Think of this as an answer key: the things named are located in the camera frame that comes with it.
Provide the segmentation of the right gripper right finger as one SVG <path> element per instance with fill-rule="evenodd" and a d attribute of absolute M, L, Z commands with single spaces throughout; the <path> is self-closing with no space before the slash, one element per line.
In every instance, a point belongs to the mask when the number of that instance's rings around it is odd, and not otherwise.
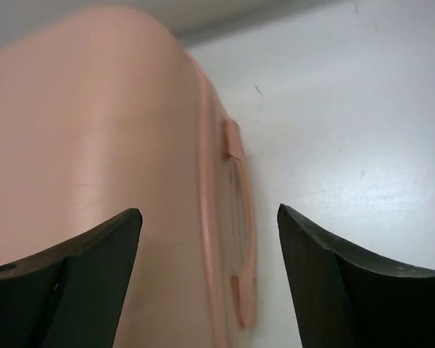
<path fill-rule="evenodd" d="M 381 256 L 278 208 L 303 347 L 435 347 L 435 270 Z"/>

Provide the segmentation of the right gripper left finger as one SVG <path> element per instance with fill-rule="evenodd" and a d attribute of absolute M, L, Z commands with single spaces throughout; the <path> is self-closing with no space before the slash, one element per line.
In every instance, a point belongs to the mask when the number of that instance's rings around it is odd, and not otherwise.
<path fill-rule="evenodd" d="M 127 209 L 0 266 L 0 347 L 112 347 L 142 216 Z"/>

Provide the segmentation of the pink hard-shell suitcase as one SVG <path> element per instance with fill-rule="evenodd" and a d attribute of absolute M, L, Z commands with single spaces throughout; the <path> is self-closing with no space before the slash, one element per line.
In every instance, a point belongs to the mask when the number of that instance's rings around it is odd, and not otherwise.
<path fill-rule="evenodd" d="M 153 17 L 92 7 L 0 45 L 0 266 L 142 216 L 112 347 L 248 347 L 257 238 L 239 125 Z"/>

